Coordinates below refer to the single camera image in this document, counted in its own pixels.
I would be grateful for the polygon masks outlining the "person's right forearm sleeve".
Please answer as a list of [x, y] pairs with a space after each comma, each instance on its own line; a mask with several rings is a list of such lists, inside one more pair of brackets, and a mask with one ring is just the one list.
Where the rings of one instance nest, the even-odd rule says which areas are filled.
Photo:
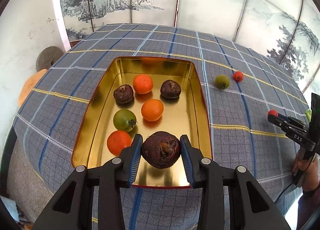
[[298, 201], [297, 229], [300, 229], [319, 206], [319, 186], [312, 191], [303, 192]]

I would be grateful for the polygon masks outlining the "person's right hand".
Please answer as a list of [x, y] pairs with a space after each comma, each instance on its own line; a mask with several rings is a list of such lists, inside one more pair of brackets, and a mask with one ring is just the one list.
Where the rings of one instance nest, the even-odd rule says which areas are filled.
[[293, 169], [295, 171], [297, 168], [305, 171], [305, 177], [302, 184], [302, 189], [304, 192], [311, 192], [315, 190], [319, 185], [319, 165], [318, 165], [318, 155], [316, 154], [315, 158], [309, 166], [309, 160], [300, 159], [300, 150], [296, 154], [296, 157], [293, 162]]

